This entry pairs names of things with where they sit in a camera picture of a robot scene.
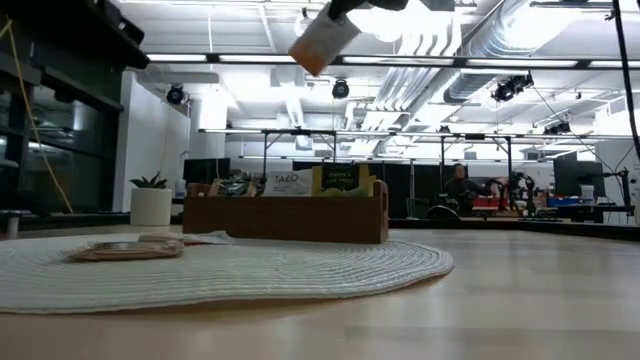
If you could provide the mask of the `background robot arms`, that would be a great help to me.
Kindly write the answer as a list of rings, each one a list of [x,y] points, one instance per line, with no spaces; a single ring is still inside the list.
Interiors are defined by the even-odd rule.
[[[534,197],[539,188],[535,180],[523,172],[511,172],[506,181],[493,182],[498,191],[498,210],[517,211],[520,216],[533,217],[537,210]]]

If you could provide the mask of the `black computer monitor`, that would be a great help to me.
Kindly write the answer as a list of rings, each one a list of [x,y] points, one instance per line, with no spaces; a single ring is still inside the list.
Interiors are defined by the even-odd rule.
[[[187,159],[184,161],[183,179],[186,188],[191,184],[212,184],[216,179],[230,177],[230,159]]]

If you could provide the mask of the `wooden three-compartment box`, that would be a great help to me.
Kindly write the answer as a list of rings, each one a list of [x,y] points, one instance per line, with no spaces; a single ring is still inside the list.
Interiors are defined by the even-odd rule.
[[[188,197],[182,230],[234,238],[381,244],[388,239],[388,188],[370,197]]]

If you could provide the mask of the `black overhead light bar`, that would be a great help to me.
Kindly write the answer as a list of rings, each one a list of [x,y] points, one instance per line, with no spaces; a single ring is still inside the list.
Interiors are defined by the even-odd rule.
[[[234,54],[234,53],[151,53],[152,63],[165,64],[227,64],[227,65],[296,65],[296,60],[285,54]],[[374,67],[433,67],[468,69],[517,69],[517,70],[621,70],[623,61],[616,59],[568,59],[568,58],[484,58],[446,56],[399,55],[338,55],[326,66],[374,66]]]

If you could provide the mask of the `white round woven placemat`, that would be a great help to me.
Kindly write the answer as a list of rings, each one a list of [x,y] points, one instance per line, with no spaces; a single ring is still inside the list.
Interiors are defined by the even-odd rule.
[[[375,295],[449,273],[425,244],[359,245],[234,238],[180,257],[76,262],[64,253],[135,233],[0,241],[0,313],[75,314],[258,299]]]

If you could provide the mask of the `black monitor on arm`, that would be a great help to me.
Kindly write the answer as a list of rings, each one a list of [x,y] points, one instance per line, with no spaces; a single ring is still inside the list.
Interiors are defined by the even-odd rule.
[[[591,185],[596,197],[606,196],[601,163],[555,159],[553,168],[556,195],[580,196],[581,186]]]

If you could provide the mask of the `white orange Tazo tea bag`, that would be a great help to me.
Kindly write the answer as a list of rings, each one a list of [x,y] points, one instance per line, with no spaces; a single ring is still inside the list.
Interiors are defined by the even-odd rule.
[[[214,231],[204,234],[185,233],[148,233],[138,236],[139,242],[166,242],[177,241],[184,246],[233,244],[235,239],[224,231]]]
[[[334,0],[326,4],[288,50],[304,70],[318,76],[361,33],[345,14],[330,16]]]

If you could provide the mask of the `black metal table frame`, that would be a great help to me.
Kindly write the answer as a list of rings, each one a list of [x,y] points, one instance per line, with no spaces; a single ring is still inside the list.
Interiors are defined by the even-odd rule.
[[[115,226],[129,223],[129,215],[124,213],[58,214],[44,218],[31,213],[18,213],[18,217],[19,229],[25,231]],[[388,225],[390,229],[528,231],[640,243],[640,227],[631,225],[544,222],[515,218],[489,218],[488,220],[472,218],[460,221],[390,219]]]

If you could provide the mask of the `background station black frame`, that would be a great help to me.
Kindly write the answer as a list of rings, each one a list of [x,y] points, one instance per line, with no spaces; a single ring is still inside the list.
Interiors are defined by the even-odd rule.
[[[394,131],[346,131],[320,129],[202,129],[202,134],[227,135],[259,135],[263,139],[263,152],[258,156],[262,162],[269,158],[268,149],[283,136],[305,137],[311,140],[318,138],[328,147],[329,154],[321,155],[290,155],[290,160],[299,161],[369,161],[369,162],[416,162],[439,161],[446,162],[446,151],[451,144],[484,144],[493,143],[507,154],[507,167],[513,170],[513,145],[524,144],[530,147],[540,145],[571,145],[577,144],[581,150],[588,150],[601,141],[630,141],[633,136],[626,135],[593,135],[593,134],[495,134],[495,133],[450,133],[450,132],[394,132]],[[377,140],[381,143],[393,140],[397,147],[408,149],[420,142],[437,143],[440,146],[435,156],[409,156],[397,154],[375,153],[367,150],[360,142],[363,140]]]

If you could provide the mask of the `person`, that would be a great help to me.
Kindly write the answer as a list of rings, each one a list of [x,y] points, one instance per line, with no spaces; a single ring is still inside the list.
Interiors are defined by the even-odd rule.
[[[466,168],[456,163],[453,165],[453,177],[444,185],[444,192],[458,203],[458,214],[467,216],[472,213],[474,198],[478,195],[491,196],[490,186],[479,185],[466,176]]]

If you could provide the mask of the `small plant in white pot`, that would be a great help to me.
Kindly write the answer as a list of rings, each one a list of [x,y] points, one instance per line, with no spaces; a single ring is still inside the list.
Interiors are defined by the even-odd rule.
[[[153,177],[131,179],[130,224],[168,226],[171,221],[172,191],[157,172]]]

